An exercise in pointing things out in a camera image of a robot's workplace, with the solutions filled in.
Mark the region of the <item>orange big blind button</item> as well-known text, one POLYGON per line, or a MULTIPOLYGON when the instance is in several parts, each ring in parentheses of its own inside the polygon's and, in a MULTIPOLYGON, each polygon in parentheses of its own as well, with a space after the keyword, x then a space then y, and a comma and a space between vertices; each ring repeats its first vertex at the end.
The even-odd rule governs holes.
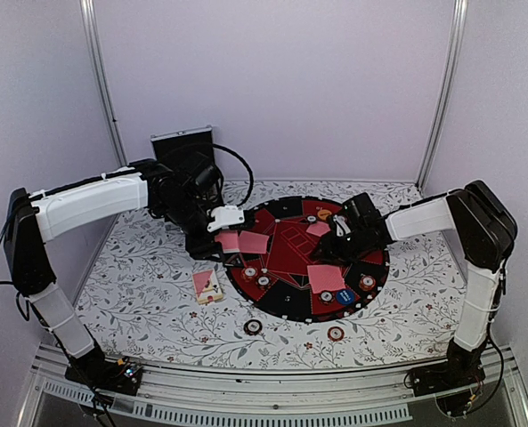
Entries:
POLYGON ((321 209, 317 212, 316 217, 321 221, 326 221, 330 216, 332 215, 332 212, 328 209, 321 209))

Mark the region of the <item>red playing card deck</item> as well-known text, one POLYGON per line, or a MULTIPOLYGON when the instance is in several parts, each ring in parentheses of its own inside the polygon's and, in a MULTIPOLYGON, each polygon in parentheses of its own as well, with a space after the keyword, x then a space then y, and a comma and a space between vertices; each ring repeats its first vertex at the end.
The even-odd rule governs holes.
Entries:
POLYGON ((240 251, 237 230, 220 230, 215 236, 215 242, 221 245, 224 254, 238 253, 240 251))

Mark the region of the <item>orange chips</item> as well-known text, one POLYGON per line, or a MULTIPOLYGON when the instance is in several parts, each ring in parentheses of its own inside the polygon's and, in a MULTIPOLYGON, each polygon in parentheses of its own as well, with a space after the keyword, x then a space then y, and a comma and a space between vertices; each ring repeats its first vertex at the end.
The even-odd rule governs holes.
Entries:
POLYGON ((374 277, 370 275, 361 276, 360 281, 359 281, 359 288, 363 292, 372 291, 376 287, 376 285, 377 285, 377 281, 375 280, 374 277))
POLYGON ((241 271, 241 278, 244 281, 252 281, 258 276, 258 269, 254 267, 246 267, 241 271))

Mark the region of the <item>single red dealt card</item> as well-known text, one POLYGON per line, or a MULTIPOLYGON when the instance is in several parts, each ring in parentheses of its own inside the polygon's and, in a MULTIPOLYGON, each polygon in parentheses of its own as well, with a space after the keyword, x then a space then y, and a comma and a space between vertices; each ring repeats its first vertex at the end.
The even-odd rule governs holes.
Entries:
POLYGON ((243 230, 238 237, 239 250, 244 254, 266 254, 269 236, 243 230))

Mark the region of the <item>blue small blind button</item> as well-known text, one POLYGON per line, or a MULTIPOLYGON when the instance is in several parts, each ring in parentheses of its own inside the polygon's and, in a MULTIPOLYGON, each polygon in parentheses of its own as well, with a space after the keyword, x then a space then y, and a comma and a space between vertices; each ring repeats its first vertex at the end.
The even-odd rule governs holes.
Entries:
POLYGON ((351 289, 341 289, 335 293, 336 300, 341 305, 350 305, 355 301, 355 293, 351 289))

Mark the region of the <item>orange chip stack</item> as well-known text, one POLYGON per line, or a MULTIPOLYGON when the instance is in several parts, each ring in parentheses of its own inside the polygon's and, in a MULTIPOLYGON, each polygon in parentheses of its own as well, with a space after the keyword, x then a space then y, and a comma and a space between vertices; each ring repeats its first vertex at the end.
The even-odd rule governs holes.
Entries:
POLYGON ((339 326, 332 326, 328 332, 327 332, 328 338, 332 342, 339 342, 344 339, 345 332, 344 330, 339 326))

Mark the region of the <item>dark red chip stack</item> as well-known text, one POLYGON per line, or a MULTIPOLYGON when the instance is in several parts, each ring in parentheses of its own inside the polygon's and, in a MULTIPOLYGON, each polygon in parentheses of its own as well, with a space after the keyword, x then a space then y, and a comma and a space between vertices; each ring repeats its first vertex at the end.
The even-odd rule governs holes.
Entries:
POLYGON ((263 325, 259 320, 250 319, 244 324, 243 329, 247 335, 257 335, 261 333, 263 325))

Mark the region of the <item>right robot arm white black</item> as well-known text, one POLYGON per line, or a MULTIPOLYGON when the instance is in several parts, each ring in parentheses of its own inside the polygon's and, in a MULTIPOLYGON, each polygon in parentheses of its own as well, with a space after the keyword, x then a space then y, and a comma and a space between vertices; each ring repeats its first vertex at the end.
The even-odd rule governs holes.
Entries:
POLYGON ((459 324, 450 340, 446 362, 439 368, 410 375, 417 383, 457 388, 478 378, 485 346, 491 343, 491 323, 506 292, 506 270, 516 242, 516 220, 481 180, 452 189, 383 215, 370 196, 347 199, 340 213, 328 218, 329 231, 312 258, 346 265, 376 249, 418 235, 449 231, 456 234, 467 264, 467 290, 459 324))

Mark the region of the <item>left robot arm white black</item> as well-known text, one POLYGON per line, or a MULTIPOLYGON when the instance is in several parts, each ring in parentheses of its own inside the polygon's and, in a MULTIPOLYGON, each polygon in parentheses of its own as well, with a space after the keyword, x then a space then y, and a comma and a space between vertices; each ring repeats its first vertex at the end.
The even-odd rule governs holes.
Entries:
POLYGON ((175 168, 146 158, 54 189, 18 188, 0 231, 0 286, 13 287, 70 365, 102 386, 113 366, 76 314, 60 273, 81 279, 74 269, 88 267, 107 220, 139 210, 175 225, 192 259, 215 259, 222 252, 215 242, 222 184, 215 163, 194 153, 175 168))

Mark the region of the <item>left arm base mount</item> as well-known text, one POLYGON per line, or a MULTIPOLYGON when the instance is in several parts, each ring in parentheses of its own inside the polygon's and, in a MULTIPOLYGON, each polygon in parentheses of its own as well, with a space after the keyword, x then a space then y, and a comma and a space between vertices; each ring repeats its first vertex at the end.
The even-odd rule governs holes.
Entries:
POLYGON ((101 356, 87 354, 79 359, 73 358, 65 378, 88 388, 135 396, 142 381, 142 366, 124 360, 121 363, 108 361, 101 356))

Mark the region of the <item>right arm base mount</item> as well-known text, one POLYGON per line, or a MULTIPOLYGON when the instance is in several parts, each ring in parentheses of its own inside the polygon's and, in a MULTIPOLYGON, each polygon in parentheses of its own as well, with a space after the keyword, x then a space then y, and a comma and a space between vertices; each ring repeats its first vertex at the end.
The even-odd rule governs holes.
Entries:
POLYGON ((483 367, 455 371, 447 362, 415 367, 404 377, 404 386, 413 390, 415 397, 433 395, 443 415, 450 418, 466 416, 483 391, 483 367))

